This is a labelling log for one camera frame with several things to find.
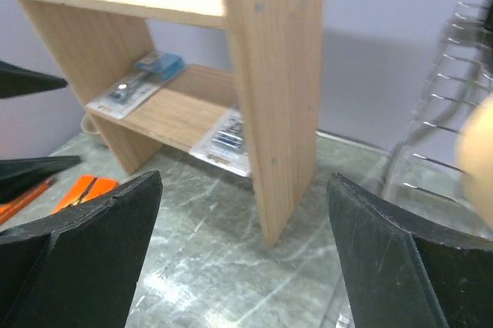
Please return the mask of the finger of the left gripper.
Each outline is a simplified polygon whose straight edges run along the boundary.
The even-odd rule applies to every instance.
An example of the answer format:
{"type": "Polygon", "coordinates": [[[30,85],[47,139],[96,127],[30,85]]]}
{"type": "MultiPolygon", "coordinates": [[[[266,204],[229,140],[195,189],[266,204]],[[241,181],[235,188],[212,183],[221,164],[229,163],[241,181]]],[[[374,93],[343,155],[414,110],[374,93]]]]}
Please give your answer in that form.
{"type": "Polygon", "coordinates": [[[68,83],[64,78],[24,69],[1,62],[1,97],[13,98],[64,89],[68,83]]]}
{"type": "Polygon", "coordinates": [[[17,199],[24,192],[55,174],[77,166],[80,156],[50,156],[1,161],[1,203],[17,199]]]}

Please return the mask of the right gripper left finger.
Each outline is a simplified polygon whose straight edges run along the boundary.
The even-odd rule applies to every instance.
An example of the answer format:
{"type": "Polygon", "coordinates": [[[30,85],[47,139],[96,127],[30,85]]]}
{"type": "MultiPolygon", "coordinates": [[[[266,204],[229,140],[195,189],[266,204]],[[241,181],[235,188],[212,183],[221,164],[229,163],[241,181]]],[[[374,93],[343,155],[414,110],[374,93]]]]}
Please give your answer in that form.
{"type": "Polygon", "coordinates": [[[156,222],[157,171],[1,232],[3,327],[123,327],[156,222]]]}

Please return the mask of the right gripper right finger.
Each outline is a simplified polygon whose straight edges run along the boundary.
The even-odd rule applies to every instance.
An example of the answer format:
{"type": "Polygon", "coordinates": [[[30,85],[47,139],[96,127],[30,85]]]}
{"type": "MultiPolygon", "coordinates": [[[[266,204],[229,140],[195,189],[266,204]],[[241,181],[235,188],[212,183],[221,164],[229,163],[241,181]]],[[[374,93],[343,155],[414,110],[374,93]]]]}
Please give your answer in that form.
{"type": "Polygon", "coordinates": [[[357,327],[490,327],[492,242],[439,225],[339,173],[327,184],[357,327]]]}

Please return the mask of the orange razor box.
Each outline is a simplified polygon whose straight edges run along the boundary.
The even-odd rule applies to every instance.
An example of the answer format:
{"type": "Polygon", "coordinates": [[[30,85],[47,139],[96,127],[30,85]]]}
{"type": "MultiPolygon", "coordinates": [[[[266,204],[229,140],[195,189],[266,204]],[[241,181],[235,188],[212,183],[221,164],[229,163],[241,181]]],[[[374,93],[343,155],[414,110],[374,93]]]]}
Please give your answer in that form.
{"type": "Polygon", "coordinates": [[[51,215],[58,213],[64,208],[76,206],[99,197],[112,191],[118,185],[119,183],[114,179],[83,175],[76,181],[62,200],[51,211],[51,215]]]}
{"type": "Polygon", "coordinates": [[[55,177],[50,177],[37,186],[31,188],[27,192],[24,192],[16,199],[6,204],[1,204],[0,225],[3,225],[9,219],[11,219],[16,213],[24,209],[29,203],[38,198],[47,189],[49,189],[56,182],[55,177]]]}

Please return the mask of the blue razor blister pack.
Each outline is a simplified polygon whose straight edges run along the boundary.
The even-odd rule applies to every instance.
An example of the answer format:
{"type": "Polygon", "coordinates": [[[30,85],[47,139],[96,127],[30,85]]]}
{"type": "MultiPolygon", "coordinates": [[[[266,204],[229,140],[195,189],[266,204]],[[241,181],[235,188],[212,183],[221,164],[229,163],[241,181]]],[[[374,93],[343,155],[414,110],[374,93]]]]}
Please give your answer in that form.
{"type": "Polygon", "coordinates": [[[152,51],[136,61],[134,68],[86,107],[113,119],[124,119],[185,71],[187,64],[179,55],[152,51]]]}
{"type": "Polygon", "coordinates": [[[243,134],[243,117],[237,105],[228,109],[195,144],[189,154],[241,177],[251,174],[243,134]]]}

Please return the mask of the wooden two-tier shelf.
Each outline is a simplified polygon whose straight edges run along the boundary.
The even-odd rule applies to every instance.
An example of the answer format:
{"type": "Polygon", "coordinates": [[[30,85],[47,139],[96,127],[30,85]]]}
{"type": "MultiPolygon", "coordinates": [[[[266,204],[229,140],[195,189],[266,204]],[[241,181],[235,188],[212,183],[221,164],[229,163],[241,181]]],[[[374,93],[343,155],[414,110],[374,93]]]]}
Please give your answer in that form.
{"type": "Polygon", "coordinates": [[[243,114],[263,238],[272,246],[316,168],[324,0],[17,0],[88,105],[154,49],[150,19],[222,29],[233,71],[189,66],[124,119],[88,114],[127,173],[161,145],[191,150],[243,114]]]}

